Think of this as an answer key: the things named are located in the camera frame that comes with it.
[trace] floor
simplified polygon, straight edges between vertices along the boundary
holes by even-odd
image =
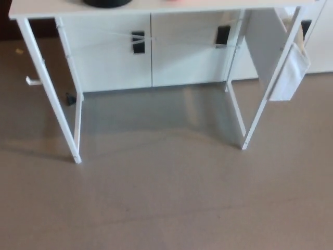
[[[40,45],[64,103],[61,48]],[[88,95],[75,165],[23,43],[0,55],[0,249],[333,248],[333,74],[270,103],[245,152],[219,86]],[[235,89],[248,125],[261,87]]]

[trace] cabinet door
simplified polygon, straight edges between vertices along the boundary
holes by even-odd
[[[83,92],[151,86],[150,39],[136,54],[131,36],[143,31],[150,37],[149,14],[65,16],[62,21]]]
[[[312,30],[315,27],[316,21],[317,20],[319,21],[318,17],[321,13],[321,9],[323,8],[324,2],[325,2],[324,0],[320,0],[320,1],[316,2],[315,4],[309,6],[309,9],[307,10],[307,12],[303,18],[304,20],[311,21],[311,25],[305,36],[305,42],[307,42],[311,39],[310,36],[312,37]],[[287,8],[287,12],[290,13],[291,15],[293,12],[292,9],[294,9],[294,8]],[[313,60],[316,61],[316,55],[314,53],[312,53],[311,48],[308,48],[308,45],[306,46],[306,50],[309,52],[309,57],[313,64]],[[258,78],[258,74],[253,65],[252,58],[250,56],[249,49],[247,47],[247,43],[245,40],[244,40],[243,47],[237,52],[237,54],[238,54],[239,61],[237,62],[237,65],[235,66],[236,70],[234,71],[235,73],[234,73],[233,78],[235,80]]]
[[[327,0],[305,45],[311,67],[309,73],[333,71],[333,1]]]
[[[153,86],[225,80],[228,50],[216,48],[219,26],[233,37],[238,11],[153,14],[151,16]]]

